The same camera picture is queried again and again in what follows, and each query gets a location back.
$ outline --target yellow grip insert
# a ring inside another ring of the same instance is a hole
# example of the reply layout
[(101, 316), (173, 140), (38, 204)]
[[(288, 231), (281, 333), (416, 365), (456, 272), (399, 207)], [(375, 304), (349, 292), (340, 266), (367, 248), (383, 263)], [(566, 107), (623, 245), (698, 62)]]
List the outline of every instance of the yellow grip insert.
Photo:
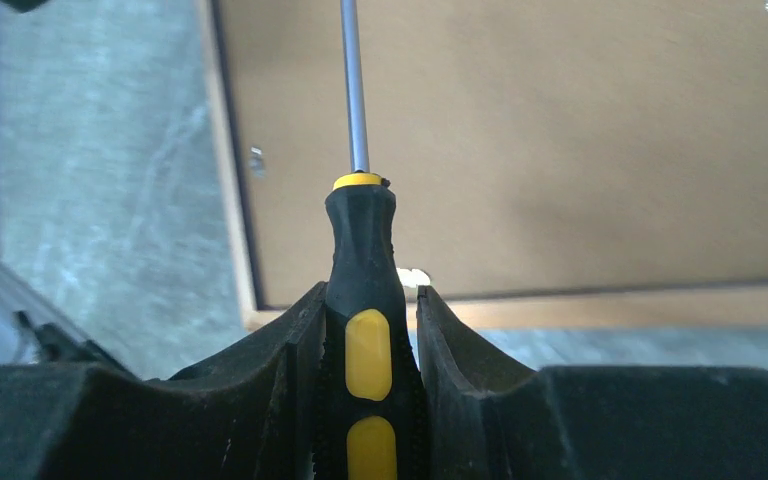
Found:
[(396, 432), (381, 417), (358, 420), (346, 435), (349, 480), (396, 480)]
[(381, 177), (374, 173), (350, 173), (334, 182), (334, 190), (351, 185), (381, 185)]
[(392, 387), (390, 324), (378, 310), (364, 310), (346, 324), (346, 388), (380, 402)]

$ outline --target door frame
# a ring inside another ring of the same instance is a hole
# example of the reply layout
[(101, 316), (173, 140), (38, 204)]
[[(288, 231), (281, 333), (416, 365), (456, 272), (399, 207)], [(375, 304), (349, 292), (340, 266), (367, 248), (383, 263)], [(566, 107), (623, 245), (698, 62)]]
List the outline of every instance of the door frame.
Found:
[[(257, 241), (246, 192), (219, 0), (194, 0), (204, 49), (205, 83), (219, 183), (228, 226), (241, 321), (254, 331), (284, 310), (263, 302)], [(768, 326), (768, 280), (535, 291), (510, 298), (456, 300), (452, 311), (473, 329), (653, 326)], [(407, 305), (416, 328), (416, 304)]]

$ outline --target wooden frame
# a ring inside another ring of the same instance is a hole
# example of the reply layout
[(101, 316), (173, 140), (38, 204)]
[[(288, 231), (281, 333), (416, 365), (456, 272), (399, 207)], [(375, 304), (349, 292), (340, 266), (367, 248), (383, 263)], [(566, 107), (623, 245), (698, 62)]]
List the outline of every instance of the wooden frame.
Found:
[[(238, 157), (234, 152), (219, 35), (215, 29), (216, 2), (195, 2), (204, 43), (205, 80), (239, 308), (244, 327), (252, 331), (274, 320), (282, 311), (262, 310), (257, 302), (256, 276), (238, 189)], [(475, 329), (768, 325), (768, 282), (454, 301), (449, 305)], [(415, 310), (415, 304), (408, 305), (411, 328), (416, 327)]]

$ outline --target screwdriver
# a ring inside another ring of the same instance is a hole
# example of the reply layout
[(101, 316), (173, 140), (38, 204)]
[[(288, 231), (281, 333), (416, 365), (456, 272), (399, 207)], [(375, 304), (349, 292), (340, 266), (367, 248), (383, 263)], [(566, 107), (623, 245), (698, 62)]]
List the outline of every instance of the screwdriver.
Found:
[(393, 258), (396, 197), (370, 172), (355, 0), (341, 0), (351, 170), (325, 200), (334, 264), (316, 383), (316, 479), (428, 476), (428, 411)]

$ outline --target beige panel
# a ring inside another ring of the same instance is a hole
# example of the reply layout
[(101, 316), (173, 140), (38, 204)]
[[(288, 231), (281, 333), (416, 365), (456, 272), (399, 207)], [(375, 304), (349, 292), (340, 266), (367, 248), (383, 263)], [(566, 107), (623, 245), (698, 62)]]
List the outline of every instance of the beige panel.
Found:
[[(444, 295), (768, 276), (756, 0), (358, 0), (397, 262)], [(266, 300), (330, 267), (348, 168), (338, 2), (224, 0)]]
[[(506, 328), (734, 327), (768, 325), (768, 287), (672, 290), (600, 295), (449, 302), (475, 330)], [(257, 330), (280, 315), (261, 311), (244, 324)], [(407, 309), (416, 328), (416, 305)]]

